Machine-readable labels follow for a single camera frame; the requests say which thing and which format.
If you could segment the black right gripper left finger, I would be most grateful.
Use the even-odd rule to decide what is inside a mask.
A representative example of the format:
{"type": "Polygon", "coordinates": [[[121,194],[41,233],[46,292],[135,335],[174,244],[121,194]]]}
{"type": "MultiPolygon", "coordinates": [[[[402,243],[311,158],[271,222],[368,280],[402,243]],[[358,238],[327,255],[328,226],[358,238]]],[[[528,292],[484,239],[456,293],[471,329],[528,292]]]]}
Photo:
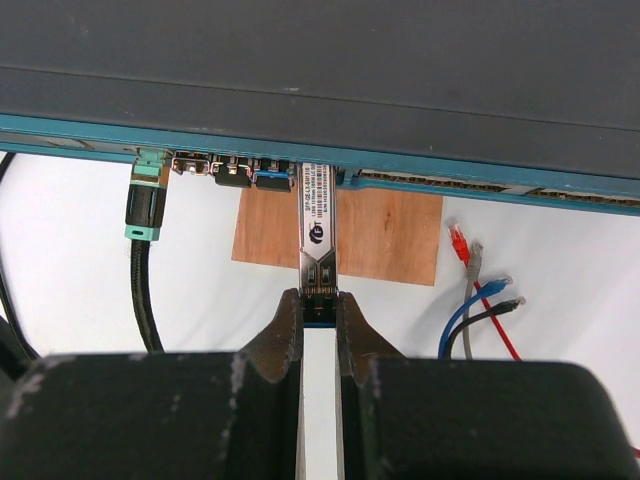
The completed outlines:
{"type": "Polygon", "coordinates": [[[59,355],[1,409],[5,479],[300,479],[296,290],[235,352],[59,355]]]}

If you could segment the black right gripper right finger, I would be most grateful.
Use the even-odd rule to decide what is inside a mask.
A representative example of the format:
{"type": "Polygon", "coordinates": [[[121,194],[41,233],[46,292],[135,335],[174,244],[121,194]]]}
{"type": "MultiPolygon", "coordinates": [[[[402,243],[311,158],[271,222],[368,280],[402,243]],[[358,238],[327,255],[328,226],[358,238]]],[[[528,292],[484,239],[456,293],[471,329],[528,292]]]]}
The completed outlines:
{"type": "Polygon", "coordinates": [[[601,383],[575,364],[401,354],[355,298],[336,304],[342,479],[631,479],[601,383]]]}

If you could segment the silver SFP module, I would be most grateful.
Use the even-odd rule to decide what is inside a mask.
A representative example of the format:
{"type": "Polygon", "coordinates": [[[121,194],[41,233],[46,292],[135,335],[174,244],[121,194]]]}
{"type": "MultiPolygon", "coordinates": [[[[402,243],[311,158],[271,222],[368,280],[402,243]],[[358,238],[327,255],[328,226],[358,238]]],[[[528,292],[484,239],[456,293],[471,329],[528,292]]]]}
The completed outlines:
{"type": "Polygon", "coordinates": [[[295,164],[284,160],[257,159],[253,183],[260,190],[290,192],[294,185],[295,164]]]}
{"type": "Polygon", "coordinates": [[[178,175],[189,173],[196,176],[209,174],[211,155],[201,152],[176,151],[171,160],[171,170],[178,175]]]}
{"type": "Polygon", "coordinates": [[[337,285],[336,170],[302,163],[298,169],[299,296],[307,328],[333,328],[337,285]]]}
{"type": "Polygon", "coordinates": [[[220,186],[252,186],[252,160],[247,157],[215,154],[212,156],[209,173],[220,186]]]}

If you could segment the dark network switch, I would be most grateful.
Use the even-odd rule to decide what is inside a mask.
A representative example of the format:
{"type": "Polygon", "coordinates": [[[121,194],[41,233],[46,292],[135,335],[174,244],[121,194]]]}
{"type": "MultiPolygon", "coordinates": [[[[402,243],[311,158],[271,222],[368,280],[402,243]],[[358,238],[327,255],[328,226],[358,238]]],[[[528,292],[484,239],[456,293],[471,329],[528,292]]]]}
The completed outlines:
{"type": "Polygon", "coordinates": [[[635,1],[5,1],[1,144],[639,212],[635,1]]]}

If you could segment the wooden board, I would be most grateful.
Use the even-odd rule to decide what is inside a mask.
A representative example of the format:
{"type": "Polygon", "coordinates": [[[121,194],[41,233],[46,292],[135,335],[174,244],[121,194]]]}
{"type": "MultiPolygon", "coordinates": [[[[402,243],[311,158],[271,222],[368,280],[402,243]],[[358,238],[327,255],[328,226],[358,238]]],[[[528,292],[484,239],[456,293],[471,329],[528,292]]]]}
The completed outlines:
{"type": "MultiPolygon", "coordinates": [[[[432,286],[435,283],[443,198],[366,188],[337,191],[338,273],[432,286]]],[[[231,259],[296,269],[298,197],[241,193],[231,259]]]]}

